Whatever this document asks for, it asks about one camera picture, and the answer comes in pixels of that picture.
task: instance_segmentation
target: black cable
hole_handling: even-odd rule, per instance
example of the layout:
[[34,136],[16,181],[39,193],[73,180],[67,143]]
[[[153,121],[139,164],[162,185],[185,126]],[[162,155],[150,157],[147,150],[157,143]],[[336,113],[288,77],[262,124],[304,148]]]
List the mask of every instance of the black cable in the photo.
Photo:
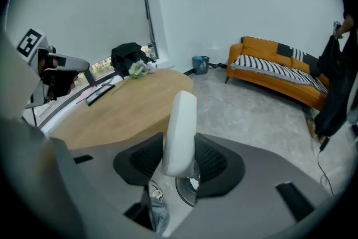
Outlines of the black cable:
[[327,182],[328,182],[328,184],[329,184],[329,189],[331,190],[332,196],[334,196],[335,194],[333,193],[333,189],[332,189],[331,182],[329,181],[328,176],[326,175],[326,173],[325,173],[325,172],[323,171],[323,169],[321,168],[321,165],[319,164],[319,154],[320,154],[320,153],[321,153],[321,151],[319,151],[319,152],[318,152],[318,155],[317,155],[317,163],[318,163],[319,168],[322,170],[322,172],[323,172],[323,174],[324,174],[324,175],[321,176],[321,185],[322,185],[322,187],[324,187],[323,184],[322,184],[322,179],[323,179],[323,178],[326,178],[326,184],[327,184]]

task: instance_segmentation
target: wooden table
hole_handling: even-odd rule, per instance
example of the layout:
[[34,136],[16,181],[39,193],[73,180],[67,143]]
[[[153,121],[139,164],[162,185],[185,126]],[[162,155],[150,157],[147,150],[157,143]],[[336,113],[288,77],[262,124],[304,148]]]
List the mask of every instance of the wooden table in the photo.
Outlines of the wooden table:
[[50,136],[65,141],[68,149],[77,149],[165,133],[175,95],[192,90],[192,79],[170,69],[126,79],[91,106],[85,101],[76,104]]

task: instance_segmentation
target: sofa armrest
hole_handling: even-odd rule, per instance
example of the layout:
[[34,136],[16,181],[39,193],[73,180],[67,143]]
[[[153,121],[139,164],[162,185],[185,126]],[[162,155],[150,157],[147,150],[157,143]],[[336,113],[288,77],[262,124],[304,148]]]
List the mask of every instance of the sofa armrest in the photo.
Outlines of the sofa armrest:
[[230,47],[229,60],[228,60],[228,77],[234,77],[234,70],[230,68],[230,65],[239,57],[242,53],[243,45],[242,43],[234,44]]

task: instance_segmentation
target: black and white striped blanket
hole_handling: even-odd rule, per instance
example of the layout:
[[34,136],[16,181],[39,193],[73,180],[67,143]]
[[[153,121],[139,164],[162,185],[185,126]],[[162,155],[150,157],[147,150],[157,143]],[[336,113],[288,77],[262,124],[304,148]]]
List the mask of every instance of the black and white striped blanket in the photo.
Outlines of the black and white striped blanket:
[[237,69],[264,74],[294,84],[313,86],[322,93],[328,93],[328,90],[321,81],[314,79],[310,74],[252,56],[240,55],[230,67],[233,70]]

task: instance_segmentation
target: orange sofa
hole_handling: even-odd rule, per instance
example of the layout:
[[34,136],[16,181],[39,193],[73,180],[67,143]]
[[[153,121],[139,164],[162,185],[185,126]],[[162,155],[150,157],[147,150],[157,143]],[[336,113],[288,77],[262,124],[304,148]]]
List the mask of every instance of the orange sofa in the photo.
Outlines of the orange sofa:
[[317,58],[277,42],[243,37],[241,38],[241,43],[234,44],[230,47],[227,80],[225,83],[227,83],[229,78],[242,79],[283,93],[317,110],[322,109],[327,98],[326,93],[320,92],[313,86],[298,85],[252,71],[233,69],[231,65],[240,55],[249,55],[284,65],[288,68],[295,68],[309,73],[314,78],[318,76],[316,79],[320,80],[320,83],[328,89],[328,79],[323,74],[320,74],[316,66]]

